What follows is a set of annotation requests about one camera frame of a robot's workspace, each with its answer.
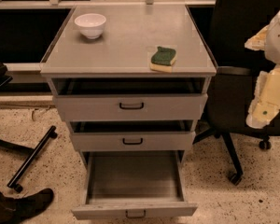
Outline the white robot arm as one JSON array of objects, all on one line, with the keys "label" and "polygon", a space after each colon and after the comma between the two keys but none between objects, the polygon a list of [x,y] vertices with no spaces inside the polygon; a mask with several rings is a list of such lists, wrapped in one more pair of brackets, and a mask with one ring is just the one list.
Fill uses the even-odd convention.
[{"label": "white robot arm", "polygon": [[249,127],[262,129],[280,112],[280,10],[268,25],[245,42],[245,47],[263,50],[265,58],[275,64],[269,73],[259,73],[255,97],[246,117]]}]

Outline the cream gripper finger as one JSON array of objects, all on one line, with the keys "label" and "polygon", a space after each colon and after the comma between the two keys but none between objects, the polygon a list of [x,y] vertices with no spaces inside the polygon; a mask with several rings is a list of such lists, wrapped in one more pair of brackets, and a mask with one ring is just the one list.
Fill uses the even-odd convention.
[{"label": "cream gripper finger", "polygon": [[269,73],[259,73],[254,99],[248,108],[246,124],[262,129],[280,112],[280,64]]},{"label": "cream gripper finger", "polygon": [[254,51],[265,50],[267,32],[268,32],[268,25],[264,26],[255,35],[250,37],[245,42],[245,48],[246,49],[251,49],[251,50],[254,50]]}]

